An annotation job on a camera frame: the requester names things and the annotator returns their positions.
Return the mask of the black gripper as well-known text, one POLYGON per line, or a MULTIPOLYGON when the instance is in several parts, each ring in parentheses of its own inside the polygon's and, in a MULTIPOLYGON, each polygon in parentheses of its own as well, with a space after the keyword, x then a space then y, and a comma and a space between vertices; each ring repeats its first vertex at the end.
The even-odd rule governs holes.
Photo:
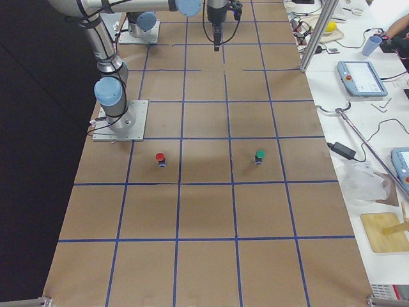
POLYGON ((220 50, 222 40, 222 24, 226 21, 227 11, 229 10, 228 0, 208 0, 207 5, 208 21, 212 24, 213 31, 213 49, 215 52, 220 50))

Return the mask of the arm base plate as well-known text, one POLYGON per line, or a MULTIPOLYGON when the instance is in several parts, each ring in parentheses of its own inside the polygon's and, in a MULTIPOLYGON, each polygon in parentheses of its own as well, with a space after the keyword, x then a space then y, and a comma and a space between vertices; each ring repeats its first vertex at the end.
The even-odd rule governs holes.
POLYGON ((154 45, 158 43, 158 34, 160 29, 160 20, 147 31, 143 31, 137 26, 129 26, 126 20, 120 35, 119 44, 122 45, 154 45))
POLYGON ((127 112, 116 121, 115 118, 107 118, 102 107, 99 117, 103 120, 96 122, 96 131, 91 132, 92 140, 103 141, 143 141, 148 114, 148 100, 128 101, 127 112))

